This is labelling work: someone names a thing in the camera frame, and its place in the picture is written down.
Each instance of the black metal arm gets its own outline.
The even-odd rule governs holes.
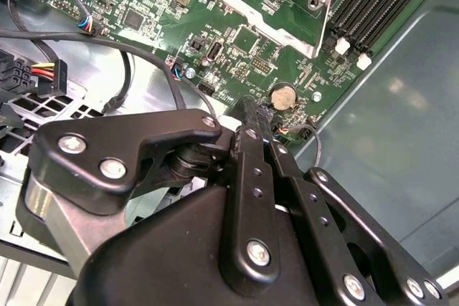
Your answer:
[[[447,305],[431,276],[324,170],[306,175],[244,99],[44,125],[17,216],[78,277],[69,305]],[[127,229],[131,197],[207,187]]]

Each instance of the black wire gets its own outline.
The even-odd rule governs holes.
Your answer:
[[[102,109],[102,113],[110,113],[112,111],[117,110],[121,105],[123,105],[124,101],[126,100],[126,95],[128,94],[129,88],[131,87],[132,81],[132,70],[131,70],[131,62],[129,61],[128,53],[120,50],[121,57],[123,58],[124,64],[124,82],[120,92],[112,97]]]
[[[8,13],[13,21],[14,25],[16,25],[17,29],[21,30],[22,32],[28,32],[29,30],[25,26],[24,22],[22,21],[21,17],[19,16],[19,12],[17,10],[17,5],[14,0],[6,0],[6,4],[8,6]],[[31,42],[35,45],[36,48],[39,49],[40,52],[48,59],[49,62],[55,62],[59,59],[56,52],[45,42],[39,39],[33,39]]]
[[[172,97],[176,104],[178,110],[186,109],[185,101],[183,96],[180,93],[179,86],[174,80],[172,71],[167,66],[167,64],[156,55],[153,55],[149,52],[146,52],[140,48],[131,46],[130,44],[121,43],[112,41],[111,39],[106,39],[102,37],[89,37],[86,34],[77,34],[77,33],[65,33],[65,32],[18,32],[13,30],[4,30],[0,29],[0,38],[4,39],[41,39],[41,40],[51,40],[51,41],[73,41],[73,42],[84,42],[99,44],[101,46],[110,47],[118,49],[127,53],[136,55],[147,62],[155,65],[166,75],[166,80],[169,84],[169,87],[172,92]]]
[[[289,132],[301,130],[301,129],[307,129],[312,132],[314,135],[314,138],[316,138],[316,143],[317,143],[317,151],[316,151],[316,161],[314,161],[314,167],[318,167],[321,163],[321,157],[322,157],[322,140],[320,135],[318,134],[317,130],[312,126],[308,124],[303,124],[303,125],[294,125],[293,127],[289,128]]]
[[[186,77],[182,77],[181,81],[184,82],[185,84],[187,84],[188,86],[190,86],[190,88],[193,89],[195,91],[195,93],[198,94],[198,96],[200,96],[202,101],[204,103],[206,103],[207,107],[209,108],[210,115],[212,115],[214,118],[217,118],[217,114],[215,112],[215,109],[212,106],[211,102],[207,99],[206,95],[195,84],[193,84],[191,81],[189,81]]]

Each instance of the mounting hole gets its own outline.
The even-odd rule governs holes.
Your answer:
[[[309,6],[315,9],[318,6],[318,0],[311,0],[309,1]]]
[[[327,218],[324,218],[323,216],[321,216],[320,220],[321,220],[321,224],[323,224],[325,227],[328,226],[328,219]]]
[[[250,136],[252,139],[258,139],[258,135],[257,135],[257,132],[255,132],[253,129],[247,129],[245,131],[247,133],[248,136]]]
[[[259,188],[254,188],[252,192],[253,192],[253,195],[255,197],[258,197],[259,199],[263,197],[263,192]]]

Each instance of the silver screw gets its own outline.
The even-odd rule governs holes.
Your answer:
[[[204,124],[207,126],[207,127],[211,127],[211,128],[215,128],[215,121],[213,118],[202,118],[202,122],[204,122]]]
[[[252,240],[249,244],[247,244],[247,253],[249,254],[249,258],[252,262],[260,267],[265,267],[270,262],[270,253],[268,248],[258,241]]]
[[[322,171],[317,171],[317,176],[318,176],[318,179],[320,179],[321,181],[328,182],[328,177]]]
[[[420,299],[424,297],[424,292],[421,290],[421,286],[419,286],[419,284],[416,281],[408,278],[407,284],[411,290],[411,293],[413,293],[415,296],[419,297]]]
[[[319,103],[322,100],[322,94],[319,91],[317,91],[313,93],[313,97],[311,99],[313,100],[313,102]]]
[[[86,149],[86,142],[77,136],[67,135],[59,139],[59,148],[66,153],[79,154]]]
[[[424,286],[427,288],[430,294],[434,296],[435,299],[441,298],[440,292],[438,292],[438,289],[433,285],[433,283],[424,281]]]
[[[107,159],[100,164],[100,172],[111,179],[119,179],[126,175],[126,167],[120,161]]]
[[[279,152],[284,153],[284,154],[287,154],[287,152],[288,152],[287,148],[285,148],[282,145],[278,145],[278,150],[279,150]]]
[[[350,295],[352,295],[353,297],[355,297],[357,300],[360,300],[360,301],[365,299],[364,288],[356,277],[350,274],[347,274],[347,275],[344,275],[343,280],[344,280],[344,284],[346,285],[346,288]]]
[[[255,132],[253,129],[247,129],[245,131],[248,136],[250,136],[252,139],[258,139],[257,132]]]
[[[185,70],[185,77],[187,77],[188,79],[193,79],[194,77],[196,77],[196,70],[194,68],[187,68]]]

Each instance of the metal bracket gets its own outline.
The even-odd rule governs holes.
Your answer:
[[[232,149],[234,171],[225,207],[219,268],[241,295],[264,292],[280,274],[273,175],[259,133],[243,125]]]
[[[366,278],[388,305],[448,305],[441,286],[428,275],[325,170],[312,168],[313,181],[339,224],[341,237]]]

